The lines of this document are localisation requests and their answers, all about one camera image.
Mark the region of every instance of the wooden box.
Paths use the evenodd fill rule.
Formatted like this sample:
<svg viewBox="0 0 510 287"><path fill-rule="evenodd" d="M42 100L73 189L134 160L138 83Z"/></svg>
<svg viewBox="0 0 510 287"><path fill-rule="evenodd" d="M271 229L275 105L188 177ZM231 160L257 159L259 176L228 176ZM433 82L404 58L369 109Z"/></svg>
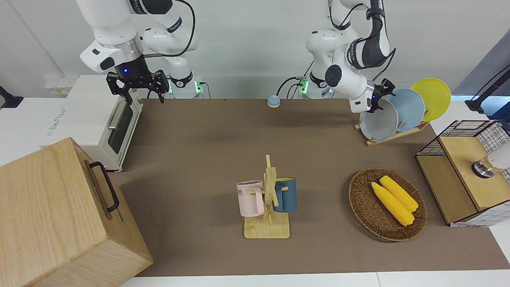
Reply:
<svg viewBox="0 0 510 287"><path fill-rule="evenodd" d="M2 287L117 287L151 264L120 188L71 138L0 167Z"/></svg>
<svg viewBox="0 0 510 287"><path fill-rule="evenodd" d="M499 173L480 178L471 165L487 155L477 137L439 136L444 155L416 158L450 226L490 226L510 218L510 185Z"/></svg>

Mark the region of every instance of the woven tray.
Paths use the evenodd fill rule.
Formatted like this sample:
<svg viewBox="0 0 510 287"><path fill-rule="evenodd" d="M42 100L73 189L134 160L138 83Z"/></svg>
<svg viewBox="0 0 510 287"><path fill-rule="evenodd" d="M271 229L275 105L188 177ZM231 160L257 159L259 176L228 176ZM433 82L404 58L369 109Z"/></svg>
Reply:
<svg viewBox="0 0 510 287"><path fill-rule="evenodd" d="M402 226L385 208L375 195L371 182L383 176L389 176L409 193L418 203L413 212L415 220L408 226ZM349 185L349 201L354 214L370 232L390 241L406 241L420 235L427 223L427 208L418 190L400 174L383 169L369 168L358 172Z"/></svg>

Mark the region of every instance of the pink mug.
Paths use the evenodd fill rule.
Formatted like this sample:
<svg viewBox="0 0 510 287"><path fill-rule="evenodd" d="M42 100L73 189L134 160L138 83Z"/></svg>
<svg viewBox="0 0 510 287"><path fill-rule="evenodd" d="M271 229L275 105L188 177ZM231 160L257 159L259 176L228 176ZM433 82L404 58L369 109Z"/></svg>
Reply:
<svg viewBox="0 0 510 287"><path fill-rule="evenodd" d="M241 216L255 217L263 215L265 205L262 198L262 180L243 181L238 183L236 187Z"/></svg>

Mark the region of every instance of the brown tablecloth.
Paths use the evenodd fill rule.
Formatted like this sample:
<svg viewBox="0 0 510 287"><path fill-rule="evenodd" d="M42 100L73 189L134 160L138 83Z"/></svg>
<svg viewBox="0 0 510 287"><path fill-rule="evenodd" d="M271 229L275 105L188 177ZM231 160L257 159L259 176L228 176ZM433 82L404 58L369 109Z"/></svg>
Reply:
<svg viewBox="0 0 510 287"><path fill-rule="evenodd" d="M121 185L154 264L140 276L508 269L488 228L447 227L415 154L420 133L374 147L354 130L346 100L145 102ZM262 180L265 155L297 179L287 240L243 236L236 183ZM423 196L428 223L416 239L383 243L353 216L353 175L380 166Z"/></svg>

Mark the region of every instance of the oven window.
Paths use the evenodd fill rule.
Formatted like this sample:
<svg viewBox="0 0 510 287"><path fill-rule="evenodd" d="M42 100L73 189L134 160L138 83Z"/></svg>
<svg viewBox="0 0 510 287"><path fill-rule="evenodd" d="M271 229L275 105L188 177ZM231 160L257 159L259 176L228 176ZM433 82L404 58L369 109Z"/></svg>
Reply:
<svg viewBox="0 0 510 287"><path fill-rule="evenodd" d="M111 146L116 154L119 154L120 152L120 147L124 142L124 138L128 132L129 124L131 123L132 118L133 110L130 106L126 106L124 112L122 113L122 117L120 118L119 126L117 129L110 133L110 138L108 138L108 145Z"/></svg>

